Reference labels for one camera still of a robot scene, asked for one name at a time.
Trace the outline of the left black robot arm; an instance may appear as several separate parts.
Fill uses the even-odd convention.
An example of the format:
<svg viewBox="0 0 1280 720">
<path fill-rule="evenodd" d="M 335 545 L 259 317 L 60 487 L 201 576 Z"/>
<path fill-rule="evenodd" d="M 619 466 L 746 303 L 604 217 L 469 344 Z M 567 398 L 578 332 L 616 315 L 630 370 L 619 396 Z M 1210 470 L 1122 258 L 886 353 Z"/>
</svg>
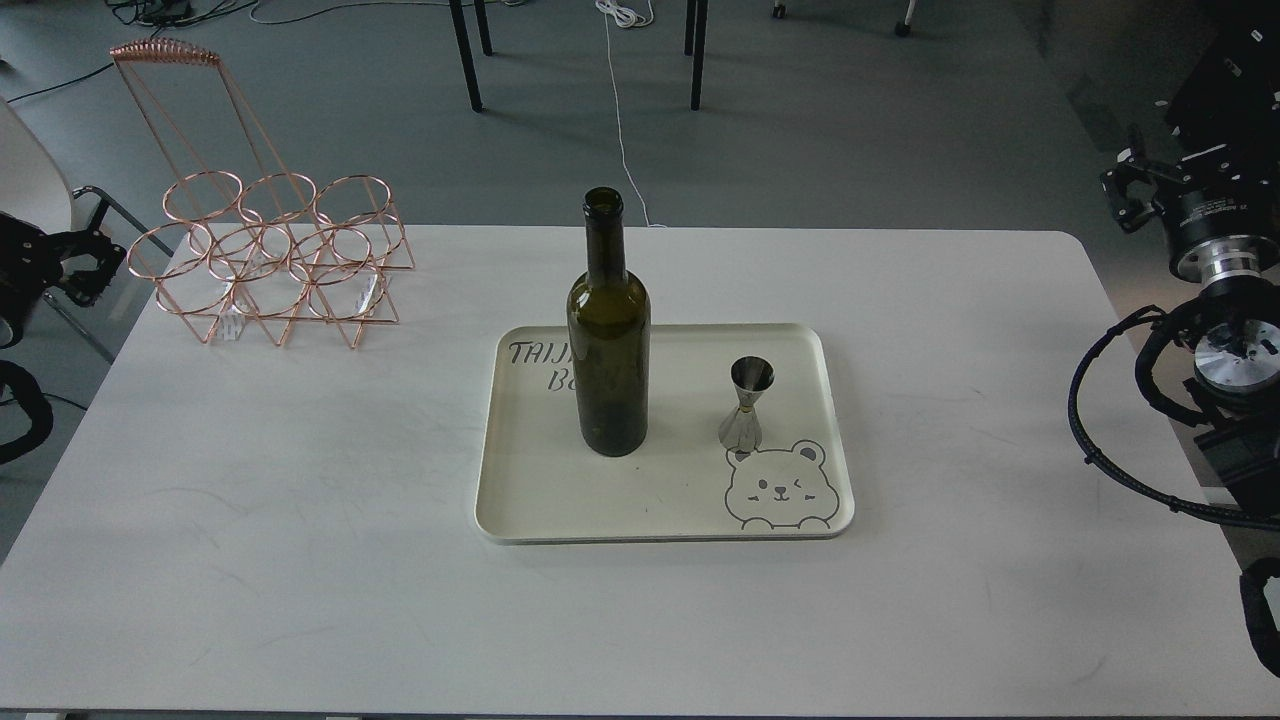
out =
<svg viewBox="0 0 1280 720">
<path fill-rule="evenodd" d="M 86 228 L 49 234 L 37 225 L 3 214 L 1 316 L 3 347 L 19 343 L 36 302 L 58 287 L 76 305 L 90 307 L 113 282 L 125 250 L 101 231 L 108 202 L 101 200 Z M 29 419 L 29 429 L 1 446 L 10 462 L 41 446 L 52 433 L 54 415 L 38 382 L 22 366 L 1 361 L 4 389 Z"/>
</svg>

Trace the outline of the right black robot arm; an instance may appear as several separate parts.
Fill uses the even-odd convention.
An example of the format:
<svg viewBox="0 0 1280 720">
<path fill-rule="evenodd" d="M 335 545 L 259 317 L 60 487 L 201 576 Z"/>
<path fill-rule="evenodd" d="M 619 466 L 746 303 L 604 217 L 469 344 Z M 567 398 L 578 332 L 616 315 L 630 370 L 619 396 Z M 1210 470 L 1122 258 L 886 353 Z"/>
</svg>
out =
<svg viewBox="0 0 1280 720">
<path fill-rule="evenodd" d="M 1151 158 L 1140 135 L 1101 176 L 1135 232 L 1157 219 L 1169 270 L 1198 295 L 1153 324 L 1135 363 L 1148 405 L 1187 427 L 1245 512 L 1277 514 L 1277 4 L 1229 20 L 1165 115 L 1184 149 Z"/>
</svg>

